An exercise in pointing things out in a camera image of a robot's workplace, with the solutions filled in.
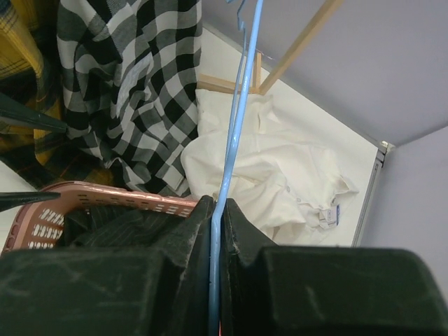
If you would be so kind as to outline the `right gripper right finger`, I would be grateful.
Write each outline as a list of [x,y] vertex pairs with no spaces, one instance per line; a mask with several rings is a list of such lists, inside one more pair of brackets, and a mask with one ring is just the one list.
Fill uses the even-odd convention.
[[447,305],[410,251],[280,246],[233,199],[221,230],[224,335],[447,334]]

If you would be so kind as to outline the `blue hanger of white shirt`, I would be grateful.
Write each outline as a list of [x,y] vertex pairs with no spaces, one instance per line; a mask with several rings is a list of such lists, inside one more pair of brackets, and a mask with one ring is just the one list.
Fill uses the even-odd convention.
[[243,52],[239,62],[230,121],[227,132],[223,178],[218,193],[216,207],[213,210],[210,225],[210,258],[209,258],[209,306],[208,306],[208,335],[218,335],[220,327],[220,255],[221,255],[221,220],[228,198],[232,173],[237,159],[239,140],[242,133],[246,103],[255,62],[258,32],[263,11],[263,0],[258,0],[255,6],[251,34],[247,34],[246,23],[242,19],[241,11],[245,5],[242,1],[237,10],[238,30],[243,34]]

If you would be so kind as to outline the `dark pinstriped shirt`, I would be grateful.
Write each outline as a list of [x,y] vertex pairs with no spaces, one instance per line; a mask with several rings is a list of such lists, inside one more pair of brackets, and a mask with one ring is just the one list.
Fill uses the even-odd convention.
[[56,247],[149,247],[185,218],[128,206],[91,206],[64,216]]

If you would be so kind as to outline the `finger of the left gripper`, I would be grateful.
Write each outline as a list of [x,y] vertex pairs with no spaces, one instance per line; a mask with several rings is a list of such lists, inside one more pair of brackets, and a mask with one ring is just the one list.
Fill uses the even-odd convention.
[[65,133],[67,130],[65,122],[32,110],[4,94],[1,94],[1,122],[56,133]]
[[58,192],[2,192],[0,194],[0,212],[58,198],[60,198]]

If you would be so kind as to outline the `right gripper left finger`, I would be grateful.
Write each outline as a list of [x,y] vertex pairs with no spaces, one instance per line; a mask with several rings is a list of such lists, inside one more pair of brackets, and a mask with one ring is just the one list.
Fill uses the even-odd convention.
[[1,258],[2,335],[206,335],[210,220],[203,197],[149,247],[19,249]]

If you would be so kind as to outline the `pink plastic laundry basket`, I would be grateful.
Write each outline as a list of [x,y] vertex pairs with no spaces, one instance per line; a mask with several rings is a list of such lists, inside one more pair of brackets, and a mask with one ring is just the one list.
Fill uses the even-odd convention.
[[14,249],[51,249],[62,234],[64,216],[76,209],[125,206],[187,218],[196,206],[189,199],[81,181],[56,183],[43,190],[58,193],[59,198],[21,206],[6,236],[3,253]]

